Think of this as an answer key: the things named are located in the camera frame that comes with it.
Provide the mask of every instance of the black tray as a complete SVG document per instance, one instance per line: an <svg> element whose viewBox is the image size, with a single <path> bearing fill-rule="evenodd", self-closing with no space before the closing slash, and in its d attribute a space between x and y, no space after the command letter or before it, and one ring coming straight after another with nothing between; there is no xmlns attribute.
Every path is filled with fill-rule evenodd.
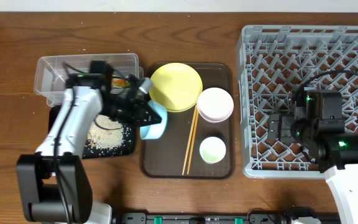
<svg viewBox="0 0 358 224"><path fill-rule="evenodd" d="M167 62L159 62L150 68L150 76ZM203 81L203 89L218 87L233 96L232 73L220 63L185 63L193 67ZM142 141L140 169L154 178L226 179L234 171L234 126L233 114L229 119L212 124L198 116L196 139L191 160L190 173L182 175L186 147L193 119L194 107L180 113L168 113L167 128L158 140ZM226 155L215 164L205 163L200 156L201 142L210 136L221 138L226 145Z"/></svg>

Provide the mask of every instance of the bowl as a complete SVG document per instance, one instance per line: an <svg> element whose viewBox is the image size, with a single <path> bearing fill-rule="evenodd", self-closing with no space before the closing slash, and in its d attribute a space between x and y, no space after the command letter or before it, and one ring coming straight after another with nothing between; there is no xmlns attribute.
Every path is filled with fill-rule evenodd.
<svg viewBox="0 0 358 224"><path fill-rule="evenodd" d="M183 63L161 66L151 76L150 97L169 112L192 108L203 91L203 82L194 68Z"/></svg>
<svg viewBox="0 0 358 224"><path fill-rule="evenodd" d="M217 137L208 137L200 144L201 158L207 164L221 161L226 155L226 145Z"/></svg>
<svg viewBox="0 0 358 224"><path fill-rule="evenodd" d="M168 121L167 110L161 104L159 104L153 100L150 100L147 104L158 115L160 115L161 123L140 127L140 138L142 140L159 139L162 136L162 134L164 133L165 128L167 127L167 121Z"/></svg>
<svg viewBox="0 0 358 224"><path fill-rule="evenodd" d="M210 123L219 123L228 119L233 109L234 102L231 95L221 88L208 88L197 100L199 114Z"/></svg>

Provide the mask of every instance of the light blue bowl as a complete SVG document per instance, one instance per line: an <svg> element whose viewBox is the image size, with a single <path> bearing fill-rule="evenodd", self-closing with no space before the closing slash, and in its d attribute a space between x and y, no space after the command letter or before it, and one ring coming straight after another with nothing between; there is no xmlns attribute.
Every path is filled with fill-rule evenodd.
<svg viewBox="0 0 358 224"><path fill-rule="evenodd" d="M161 123L152 124L148 126L140 127L140 138L142 140L146 139L159 139L167 127L168 113L167 109L161 104L150 100L147 103L158 115L161 117Z"/></svg>

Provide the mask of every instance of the metal grid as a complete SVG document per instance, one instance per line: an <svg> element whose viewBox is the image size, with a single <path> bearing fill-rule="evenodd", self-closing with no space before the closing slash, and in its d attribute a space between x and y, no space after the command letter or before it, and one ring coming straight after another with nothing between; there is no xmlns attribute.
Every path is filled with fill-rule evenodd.
<svg viewBox="0 0 358 224"><path fill-rule="evenodd" d="M267 140L268 117L291 112L289 92L310 77L329 70L358 72L358 27L246 26L237 49L245 175L324 178L299 144ZM346 131L358 133L358 77L326 75L309 87L340 91Z"/></svg>

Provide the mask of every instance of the yellow plate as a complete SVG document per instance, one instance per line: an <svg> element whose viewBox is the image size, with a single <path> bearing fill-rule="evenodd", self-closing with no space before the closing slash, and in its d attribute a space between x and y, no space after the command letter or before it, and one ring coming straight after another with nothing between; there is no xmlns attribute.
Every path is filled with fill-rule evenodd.
<svg viewBox="0 0 358 224"><path fill-rule="evenodd" d="M203 91L203 82L196 70L182 63L161 66L153 73L151 80L151 99L169 112L190 109Z"/></svg>

